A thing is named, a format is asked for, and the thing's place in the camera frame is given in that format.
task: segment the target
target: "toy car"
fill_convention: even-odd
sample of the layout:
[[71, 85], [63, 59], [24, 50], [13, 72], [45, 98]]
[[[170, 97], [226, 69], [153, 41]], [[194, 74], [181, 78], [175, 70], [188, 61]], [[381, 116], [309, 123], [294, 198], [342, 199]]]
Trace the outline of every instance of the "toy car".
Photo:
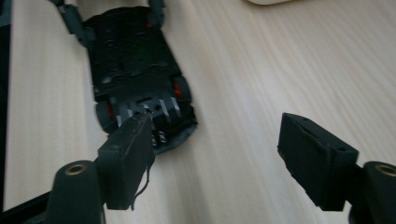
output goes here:
[[75, 7], [51, 1], [88, 50], [103, 130], [112, 134], [129, 117], [148, 113], [154, 153], [183, 143], [197, 122], [188, 83], [163, 38], [162, 1], [111, 9], [84, 22]]

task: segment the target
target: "black plastic part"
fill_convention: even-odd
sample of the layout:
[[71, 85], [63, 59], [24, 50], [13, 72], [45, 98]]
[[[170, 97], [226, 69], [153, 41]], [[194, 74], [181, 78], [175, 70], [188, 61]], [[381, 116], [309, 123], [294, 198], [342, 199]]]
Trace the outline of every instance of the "black plastic part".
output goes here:
[[[88, 51], [96, 113], [104, 131], [112, 134], [129, 117], [149, 113], [157, 154], [184, 142], [197, 122], [187, 81], [161, 29], [150, 24], [150, 14], [149, 7], [120, 7], [90, 18], [84, 26], [95, 35]], [[174, 82], [180, 83], [183, 99], [177, 97]]]
[[3, 211], [4, 185], [6, 176], [6, 139], [9, 43], [11, 26], [0, 27], [0, 213]]
[[148, 114], [129, 118], [99, 148], [98, 166], [108, 209], [134, 206], [143, 174], [154, 163]]
[[358, 150], [312, 120], [284, 113], [278, 153], [316, 206], [323, 211], [343, 210]]
[[73, 5], [65, 5], [63, 0], [50, 0], [61, 13], [61, 16], [64, 20], [64, 24], [67, 27], [67, 30], [72, 35], [76, 35], [78, 42], [89, 48], [91, 42], [94, 40], [93, 31], [90, 28], [85, 28], [82, 25], [81, 16], [78, 13], [78, 10]]
[[163, 0], [148, 0], [148, 5], [152, 13], [148, 14], [148, 20], [154, 26], [161, 28], [163, 26]]
[[105, 223], [99, 180], [93, 161], [75, 161], [57, 172], [49, 196], [45, 223]]
[[369, 161], [364, 164], [363, 170], [364, 196], [374, 222], [396, 223], [396, 167], [384, 162]]
[[27, 222], [28, 219], [40, 216], [46, 211], [49, 196], [49, 193], [45, 193], [7, 210], [0, 216], [0, 223], [29, 223]]

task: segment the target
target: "table surface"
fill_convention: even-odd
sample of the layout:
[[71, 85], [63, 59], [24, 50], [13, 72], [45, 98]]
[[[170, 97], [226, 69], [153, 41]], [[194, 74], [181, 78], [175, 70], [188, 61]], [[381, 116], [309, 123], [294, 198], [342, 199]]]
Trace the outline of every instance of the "table surface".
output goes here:
[[[144, 1], [75, 1], [84, 19]], [[396, 163], [396, 1], [167, 0], [163, 33], [199, 121], [157, 157], [148, 189], [107, 223], [347, 223], [324, 213], [276, 152], [283, 112]], [[105, 141], [86, 50], [48, 1], [14, 1], [6, 208], [50, 190], [55, 172]]]

